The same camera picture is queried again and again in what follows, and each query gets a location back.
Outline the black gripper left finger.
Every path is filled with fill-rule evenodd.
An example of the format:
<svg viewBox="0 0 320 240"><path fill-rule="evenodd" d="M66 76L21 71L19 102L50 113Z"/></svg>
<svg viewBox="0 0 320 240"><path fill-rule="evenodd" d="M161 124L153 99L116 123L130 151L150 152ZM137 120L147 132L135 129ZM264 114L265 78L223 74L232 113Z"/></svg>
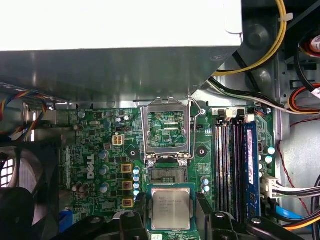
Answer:
<svg viewBox="0 0 320 240"><path fill-rule="evenodd" d="M110 222L101 216L88 216L54 240L147 240L147 194L139 193L133 210L118 212Z"/></svg>

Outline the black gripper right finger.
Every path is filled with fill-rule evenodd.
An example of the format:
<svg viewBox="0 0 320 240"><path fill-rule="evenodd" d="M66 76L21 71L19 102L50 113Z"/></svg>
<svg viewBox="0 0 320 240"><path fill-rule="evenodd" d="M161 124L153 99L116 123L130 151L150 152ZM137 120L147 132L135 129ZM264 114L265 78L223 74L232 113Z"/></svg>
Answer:
<svg viewBox="0 0 320 240"><path fill-rule="evenodd" d="M213 211L203 193L195 194L195 224L202 240L301 240L289 230L263 217L240 224L227 212Z"/></svg>

